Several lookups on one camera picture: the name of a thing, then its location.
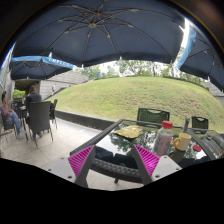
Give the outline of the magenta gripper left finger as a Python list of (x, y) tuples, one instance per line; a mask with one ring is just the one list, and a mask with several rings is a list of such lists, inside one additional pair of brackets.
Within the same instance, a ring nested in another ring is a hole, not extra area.
[(91, 145), (68, 158), (60, 157), (47, 168), (47, 171), (78, 186), (87, 188), (86, 177), (95, 155), (95, 146)]

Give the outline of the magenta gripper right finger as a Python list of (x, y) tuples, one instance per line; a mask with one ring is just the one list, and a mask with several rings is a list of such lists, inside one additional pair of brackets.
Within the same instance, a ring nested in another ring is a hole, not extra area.
[(158, 156), (141, 146), (134, 145), (133, 154), (144, 185), (181, 170), (169, 156)]

